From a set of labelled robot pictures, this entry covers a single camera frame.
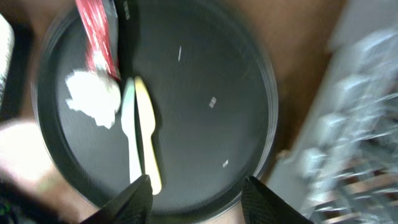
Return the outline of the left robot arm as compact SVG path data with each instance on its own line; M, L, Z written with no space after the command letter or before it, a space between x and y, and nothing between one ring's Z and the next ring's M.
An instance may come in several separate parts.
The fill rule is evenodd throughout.
M1 182L22 199L39 223L59 223L50 192L57 178L36 124L12 120L1 125Z

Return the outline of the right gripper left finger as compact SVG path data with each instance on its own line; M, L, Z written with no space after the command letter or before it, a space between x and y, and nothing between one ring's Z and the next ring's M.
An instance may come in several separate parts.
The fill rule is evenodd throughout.
M147 223L153 196L150 177L141 175L103 208L81 224Z

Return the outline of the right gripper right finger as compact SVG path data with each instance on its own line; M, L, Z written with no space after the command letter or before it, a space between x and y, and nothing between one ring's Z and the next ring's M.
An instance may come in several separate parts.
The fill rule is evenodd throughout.
M245 179L241 204L247 224L313 224L253 176Z

